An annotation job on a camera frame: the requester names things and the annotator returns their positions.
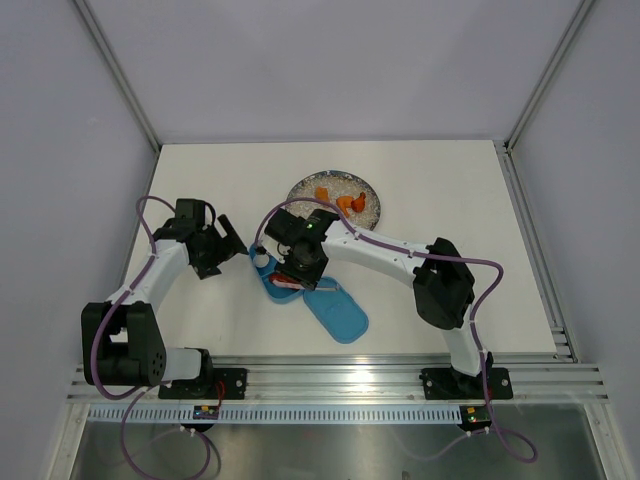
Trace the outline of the blue lunch box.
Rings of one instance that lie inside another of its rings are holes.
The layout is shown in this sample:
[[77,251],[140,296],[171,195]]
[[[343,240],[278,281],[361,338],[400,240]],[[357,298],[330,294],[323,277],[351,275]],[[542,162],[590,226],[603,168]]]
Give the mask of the blue lunch box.
[[272,260],[265,268],[258,268],[254,265],[253,258],[256,254],[255,245],[251,245],[248,249],[249,258],[251,259],[252,265],[255,269],[256,274],[258,275],[264,290],[267,296],[276,304],[287,304],[294,301],[296,298],[303,295],[302,290],[290,290],[278,288],[272,285],[269,282],[269,275],[275,272],[276,260],[272,257]]

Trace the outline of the red sausage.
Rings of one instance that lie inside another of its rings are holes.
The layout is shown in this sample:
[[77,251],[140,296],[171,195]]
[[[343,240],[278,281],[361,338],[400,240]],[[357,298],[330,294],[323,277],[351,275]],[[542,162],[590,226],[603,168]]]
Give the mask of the red sausage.
[[269,282],[282,288],[286,288],[287,284],[289,284],[291,280],[280,273],[272,273],[269,275]]

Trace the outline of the blue lunch box lid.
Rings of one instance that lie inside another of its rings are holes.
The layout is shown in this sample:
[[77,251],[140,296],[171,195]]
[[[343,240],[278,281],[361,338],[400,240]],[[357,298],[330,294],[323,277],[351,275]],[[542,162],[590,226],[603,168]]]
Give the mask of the blue lunch box lid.
[[[332,277],[322,277],[320,280],[322,284],[330,281],[339,283]],[[339,291],[333,292],[305,290],[302,298],[334,341],[351,344],[367,332],[369,318],[344,287],[340,286]]]

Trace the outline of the pink handled metal tongs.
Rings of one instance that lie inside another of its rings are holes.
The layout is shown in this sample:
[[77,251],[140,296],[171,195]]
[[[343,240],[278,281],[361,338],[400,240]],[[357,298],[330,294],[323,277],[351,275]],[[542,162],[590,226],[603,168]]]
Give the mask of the pink handled metal tongs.
[[[286,288],[283,288],[283,289],[307,290],[302,285],[297,284],[297,283],[291,283],[291,282],[289,284],[287,284]],[[324,284],[319,282],[317,288],[314,291],[333,292],[333,291],[339,291],[340,289],[341,289],[341,286],[340,286],[339,283],[337,283],[335,281],[330,281],[330,282],[325,282]]]

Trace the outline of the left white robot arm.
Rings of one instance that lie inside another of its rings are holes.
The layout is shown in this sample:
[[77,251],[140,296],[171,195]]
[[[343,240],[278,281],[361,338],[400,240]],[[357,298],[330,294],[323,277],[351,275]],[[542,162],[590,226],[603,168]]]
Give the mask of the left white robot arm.
[[167,347],[156,313],[174,282],[187,269],[205,280],[246,246],[226,215],[211,223],[204,216],[177,214],[151,231],[138,273],[103,302],[88,303],[81,313],[84,374],[87,383],[109,400],[121,400],[143,387],[172,382],[195,398],[215,388],[216,374],[206,367],[208,352]]

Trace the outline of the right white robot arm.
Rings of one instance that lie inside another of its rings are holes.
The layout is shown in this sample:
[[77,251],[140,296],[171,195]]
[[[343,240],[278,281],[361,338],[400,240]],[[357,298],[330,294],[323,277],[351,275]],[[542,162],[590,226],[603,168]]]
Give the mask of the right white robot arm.
[[275,208],[260,225],[255,246],[275,259],[275,270],[307,290],[315,289],[328,263],[348,262],[391,277],[409,287],[418,316],[441,331],[450,365],[423,372],[425,388],[453,399],[480,398],[488,392],[492,354],[476,327],[479,306],[491,294],[475,295],[471,266],[503,267],[465,258],[444,238],[424,246],[380,236],[352,225],[342,214],[316,209],[308,217]]

